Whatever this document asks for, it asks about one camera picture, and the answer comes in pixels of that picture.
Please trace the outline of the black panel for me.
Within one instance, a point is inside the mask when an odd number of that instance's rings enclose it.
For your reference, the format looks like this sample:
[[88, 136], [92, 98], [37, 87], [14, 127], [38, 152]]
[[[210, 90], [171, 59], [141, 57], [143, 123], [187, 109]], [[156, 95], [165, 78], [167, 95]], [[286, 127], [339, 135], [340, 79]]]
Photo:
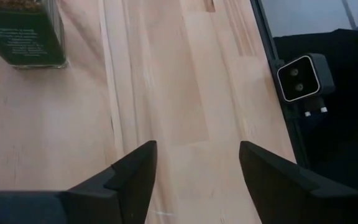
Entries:
[[358, 190], [358, 30], [274, 39], [280, 59], [322, 54], [335, 91], [324, 96], [328, 112], [298, 121], [312, 171]]

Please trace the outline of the green lid spice jar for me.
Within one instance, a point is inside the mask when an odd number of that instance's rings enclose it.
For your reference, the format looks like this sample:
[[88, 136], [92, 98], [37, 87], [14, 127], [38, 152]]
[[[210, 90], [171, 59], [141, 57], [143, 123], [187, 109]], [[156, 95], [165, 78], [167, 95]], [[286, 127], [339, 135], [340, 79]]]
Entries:
[[0, 0], [0, 56], [17, 68], [65, 66], [57, 0]]

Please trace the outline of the black aluminium frame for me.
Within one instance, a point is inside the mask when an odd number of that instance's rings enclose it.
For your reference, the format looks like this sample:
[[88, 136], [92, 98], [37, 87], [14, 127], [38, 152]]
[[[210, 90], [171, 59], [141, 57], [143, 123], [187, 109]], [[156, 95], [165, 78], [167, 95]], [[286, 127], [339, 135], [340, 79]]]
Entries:
[[265, 16], [263, 5], [261, 0], [250, 0], [252, 10], [255, 16], [257, 27], [261, 36], [261, 40], [264, 46], [266, 58], [270, 71], [272, 73], [275, 92], [278, 96], [280, 103], [280, 109], [282, 111], [285, 124], [289, 133], [293, 152], [297, 163], [305, 168], [310, 168], [310, 160], [306, 152], [306, 148], [301, 134], [301, 129], [298, 124], [300, 118], [299, 109], [296, 105], [286, 104], [281, 96], [281, 90], [279, 89], [278, 78], [276, 72], [281, 65], [284, 65], [283, 60], [279, 59], [275, 42], [270, 32], [270, 28]]

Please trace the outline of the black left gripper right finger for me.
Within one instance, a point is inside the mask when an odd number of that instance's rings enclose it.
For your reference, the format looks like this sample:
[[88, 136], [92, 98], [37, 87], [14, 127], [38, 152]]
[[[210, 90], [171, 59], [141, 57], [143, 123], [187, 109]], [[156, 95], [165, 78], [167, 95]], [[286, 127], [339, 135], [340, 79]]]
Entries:
[[240, 143], [239, 160], [262, 224], [358, 224], [358, 190], [250, 141]]

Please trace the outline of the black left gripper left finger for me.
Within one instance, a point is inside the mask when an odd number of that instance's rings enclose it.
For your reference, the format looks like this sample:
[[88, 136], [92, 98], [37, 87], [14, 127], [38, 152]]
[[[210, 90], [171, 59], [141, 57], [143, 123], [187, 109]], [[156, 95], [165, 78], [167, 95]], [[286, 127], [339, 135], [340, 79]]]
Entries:
[[68, 190], [0, 190], [0, 224], [145, 224], [156, 170], [147, 141]]

